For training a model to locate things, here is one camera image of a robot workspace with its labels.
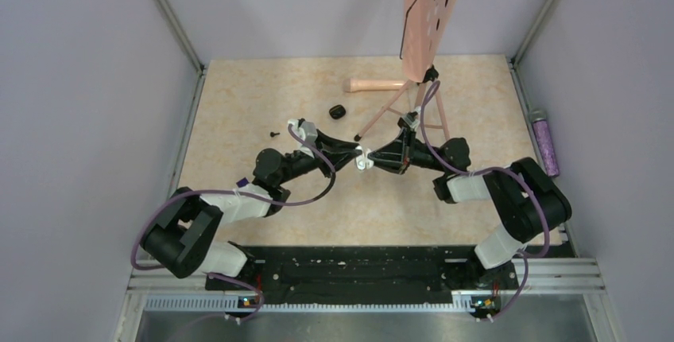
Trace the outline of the white earbud charging case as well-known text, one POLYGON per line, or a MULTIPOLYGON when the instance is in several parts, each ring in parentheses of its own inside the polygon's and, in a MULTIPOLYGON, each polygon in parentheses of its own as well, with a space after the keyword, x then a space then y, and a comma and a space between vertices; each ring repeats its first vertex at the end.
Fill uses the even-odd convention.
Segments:
POLYGON ((356 156, 354 162, 359 171, 366 171, 374 167, 374 162, 369 158, 371 150, 363 146, 357 146, 355 148, 358 155, 356 156))

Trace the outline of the black earbud charging case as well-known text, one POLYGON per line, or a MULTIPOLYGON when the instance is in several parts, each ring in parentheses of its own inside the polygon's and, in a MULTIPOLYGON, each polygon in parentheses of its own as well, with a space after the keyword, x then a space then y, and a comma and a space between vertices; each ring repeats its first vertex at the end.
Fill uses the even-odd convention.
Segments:
POLYGON ((331 107, 328 111, 328 114, 332 119, 339 120, 347 114, 347 110, 343 105, 338 104, 331 107))

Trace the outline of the pink music stand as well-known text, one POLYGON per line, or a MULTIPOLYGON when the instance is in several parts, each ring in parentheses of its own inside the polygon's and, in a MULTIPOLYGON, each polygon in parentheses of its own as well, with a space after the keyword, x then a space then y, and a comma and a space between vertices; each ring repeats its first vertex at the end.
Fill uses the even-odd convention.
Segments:
POLYGON ((384 113, 392 112, 392 105, 412 86, 417 86, 414 107, 424 105, 427 86, 439 79, 435 58, 456 2, 457 0, 403 0, 403 30, 399 49, 399 59, 405 76, 403 83, 358 79, 344 81, 345 92, 395 92, 354 136, 355 142, 361 141, 384 113))

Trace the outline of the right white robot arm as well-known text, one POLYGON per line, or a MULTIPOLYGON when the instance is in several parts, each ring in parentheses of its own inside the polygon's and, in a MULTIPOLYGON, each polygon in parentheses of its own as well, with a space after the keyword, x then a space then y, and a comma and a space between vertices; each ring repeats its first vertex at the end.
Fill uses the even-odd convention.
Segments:
POLYGON ((440 171, 433 189, 447 204, 493 203, 500 224, 474 248, 475 260, 466 266, 467 280, 477 288, 488 287, 498 278, 498 266, 538 235, 547 239, 552 229, 572 215, 567 197, 530 157, 507 167, 468 171, 470 148, 465 138, 451 138, 437 147, 422 142, 415 130, 403 126, 393 141, 368 152, 366 158, 390 173, 403 174, 411 166, 440 171))

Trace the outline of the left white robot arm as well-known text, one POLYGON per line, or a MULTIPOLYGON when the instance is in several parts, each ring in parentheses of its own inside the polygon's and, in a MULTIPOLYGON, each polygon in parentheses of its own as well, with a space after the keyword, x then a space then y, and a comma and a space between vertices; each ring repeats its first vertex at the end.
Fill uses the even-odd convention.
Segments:
POLYGON ((366 151, 355 142, 331 138, 311 122, 290 121, 289 135, 298 148, 283 154, 274 148, 255 158, 253 178, 232 189, 177 189, 143 225, 130 262, 136 270, 165 268, 175 278, 195 272, 224 275, 236 289, 254 281, 253 258, 236 243, 216 241, 228 224, 261 219, 287 207, 300 207, 323 199, 335 186, 336 174, 346 164, 361 163, 366 151), (327 186, 312 198, 291 201, 284 183, 319 171, 327 186))

